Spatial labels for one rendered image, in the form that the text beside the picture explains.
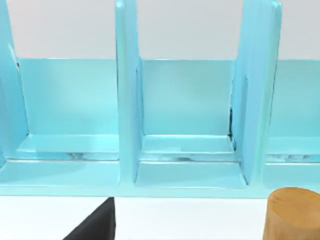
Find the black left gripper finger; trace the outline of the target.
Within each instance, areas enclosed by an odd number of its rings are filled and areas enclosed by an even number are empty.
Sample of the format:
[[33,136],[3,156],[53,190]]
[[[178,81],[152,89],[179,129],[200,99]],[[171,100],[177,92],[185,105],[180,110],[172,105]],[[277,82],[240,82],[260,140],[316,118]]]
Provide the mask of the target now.
[[115,240],[115,198],[108,197],[63,240]]

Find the light blue rack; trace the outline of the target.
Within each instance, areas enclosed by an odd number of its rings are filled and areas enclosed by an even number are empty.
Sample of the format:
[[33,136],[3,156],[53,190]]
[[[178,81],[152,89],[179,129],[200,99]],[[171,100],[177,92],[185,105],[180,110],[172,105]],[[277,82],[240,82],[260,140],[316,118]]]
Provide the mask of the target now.
[[17,57],[0,0],[0,196],[320,193],[320,59],[279,59],[283,6],[244,0],[235,59],[147,59],[137,0],[115,57]]

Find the round wooden block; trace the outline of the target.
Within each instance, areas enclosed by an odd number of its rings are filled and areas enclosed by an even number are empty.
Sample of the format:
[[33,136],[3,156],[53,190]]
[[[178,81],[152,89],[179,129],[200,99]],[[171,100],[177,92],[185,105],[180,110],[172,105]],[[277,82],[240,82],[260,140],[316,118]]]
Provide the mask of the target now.
[[267,199],[263,240],[320,240],[320,193],[299,187],[274,190]]

